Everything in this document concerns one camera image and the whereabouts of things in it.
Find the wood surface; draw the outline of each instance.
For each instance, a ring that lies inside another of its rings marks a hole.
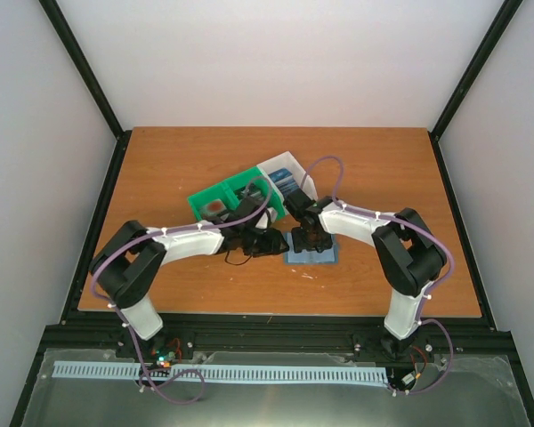
[[[455,255],[457,269],[425,306],[429,316],[479,317],[463,251],[431,144],[416,128],[135,128],[97,249],[128,220],[144,226],[193,223],[186,197],[284,151],[306,168],[333,154],[345,163],[338,195],[379,211],[416,209]],[[312,176],[319,197],[330,194],[338,167],[328,160]],[[295,226],[291,217],[276,222]],[[388,311],[391,288],[375,249],[338,237],[339,263],[286,265],[283,256],[232,266],[223,255],[172,262],[158,273],[150,297],[159,311],[369,316]],[[234,254],[237,262],[242,254]],[[106,310],[83,292],[80,310]]]

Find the black frame bar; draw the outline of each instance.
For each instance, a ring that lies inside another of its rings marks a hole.
[[[455,115],[474,79],[481,72],[482,66],[489,58],[498,39],[502,36],[521,3],[522,0],[505,0],[503,2],[429,136],[482,314],[481,318],[444,318],[443,324],[451,333],[454,347],[459,348],[462,353],[494,354],[508,357],[530,422],[534,426],[534,400],[530,393],[530,387],[522,370],[512,336],[508,332],[496,330],[487,295],[482,286],[481,277],[439,145],[441,136],[447,129],[450,120]],[[128,142],[131,138],[131,131],[123,132],[56,1],[40,0],[40,4],[44,7],[61,41],[76,64],[111,131],[115,134],[117,144],[95,207],[91,226],[87,232],[83,251],[79,257],[69,296],[62,312],[61,322],[59,325],[47,326],[44,331],[34,363],[28,373],[26,386],[21,393],[20,401],[12,418],[11,426],[22,424],[39,366],[47,349],[107,348],[117,349],[117,354],[123,356],[129,356],[126,353],[130,352],[130,348],[127,345],[117,345],[118,342],[124,342],[126,337],[120,321],[113,313],[82,312],[77,309],[77,306],[87,279],[87,266],[93,258],[94,248],[101,234],[102,224],[104,223]],[[365,337],[376,339],[382,333],[384,326],[383,317],[271,317],[263,315],[165,313],[162,318],[167,332],[174,332],[176,336],[189,336],[194,343],[193,349],[200,351],[299,351],[352,354],[355,342],[359,342],[358,340]],[[440,354],[447,351],[447,343],[444,336],[434,327],[420,328],[418,339],[432,343],[436,349],[435,351]],[[354,355],[358,361],[374,362],[378,366],[397,367],[406,366],[404,364],[407,363],[407,361],[403,360],[401,362],[391,362],[381,352],[370,347],[361,351],[358,355],[354,352]]]

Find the white panel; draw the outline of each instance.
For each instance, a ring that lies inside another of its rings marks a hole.
[[[0,1],[0,426],[57,323],[114,140],[38,1]]]
[[[433,127],[502,0],[61,0],[123,126]]]
[[[534,0],[524,2],[448,133],[443,154],[499,328],[534,394]]]

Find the white wall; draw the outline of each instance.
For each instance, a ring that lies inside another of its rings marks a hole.
[[[501,3],[60,0],[125,127],[431,127]]]
[[[59,321],[113,144],[39,2],[0,1],[0,426]]]
[[[441,139],[489,302],[534,394],[534,0]]]

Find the green container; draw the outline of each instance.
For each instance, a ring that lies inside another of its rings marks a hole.
[[[219,184],[215,184],[212,187],[208,187],[207,189],[203,189],[202,191],[189,196],[188,204],[190,205],[194,216],[196,216],[196,219],[201,221],[202,215],[199,212],[200,209],[218,198],[222,200],[223,204],[229,209],[235,209],[238,207],[239,200],[236,196],[236,191],[244,188],[247,183],[256,176],[263,176],[257,166],[247,169],[242,173],[238,173],[237,175],[233,175]],[[257,188],[261,191],[263,197],[267,196],[270,185],[267,181],[257,180],[254,181],[254,185],[257,186]],[[269,204],[267,206],[272,207],[277,211],[278,218],[285,216],[283,201],[276,191],[271,193],[271,199],[269,200]]]

